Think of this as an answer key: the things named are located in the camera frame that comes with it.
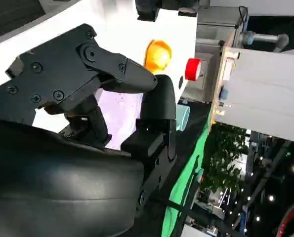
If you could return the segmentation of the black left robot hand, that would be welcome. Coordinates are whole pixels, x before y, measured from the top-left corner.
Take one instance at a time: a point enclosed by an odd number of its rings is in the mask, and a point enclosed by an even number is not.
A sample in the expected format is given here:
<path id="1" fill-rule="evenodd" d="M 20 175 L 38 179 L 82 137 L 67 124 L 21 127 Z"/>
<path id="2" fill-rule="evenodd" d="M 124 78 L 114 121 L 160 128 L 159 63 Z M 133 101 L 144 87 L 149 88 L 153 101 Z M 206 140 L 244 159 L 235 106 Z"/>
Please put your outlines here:
<path id="1" fill-rule="evenodd" d="M 160 0 L 135 0 L 138 20 L 155 22 L 161 6 Z"/>

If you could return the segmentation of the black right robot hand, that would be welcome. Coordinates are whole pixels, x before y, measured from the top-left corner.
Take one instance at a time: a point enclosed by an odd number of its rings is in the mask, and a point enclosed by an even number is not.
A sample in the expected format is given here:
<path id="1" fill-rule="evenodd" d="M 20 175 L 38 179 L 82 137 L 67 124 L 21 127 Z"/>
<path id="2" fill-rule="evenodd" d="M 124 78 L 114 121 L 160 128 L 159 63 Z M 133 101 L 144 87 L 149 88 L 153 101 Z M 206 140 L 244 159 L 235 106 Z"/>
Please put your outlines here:
<path id="1" fill-rule="evenodd" d="M 176 160 L 173 83 L 101 48 L 87 24 L 17 57 L 0 85 L 0 237 L 115 237 Z M 143 94 L 120 150 L 95 92 Z"/>

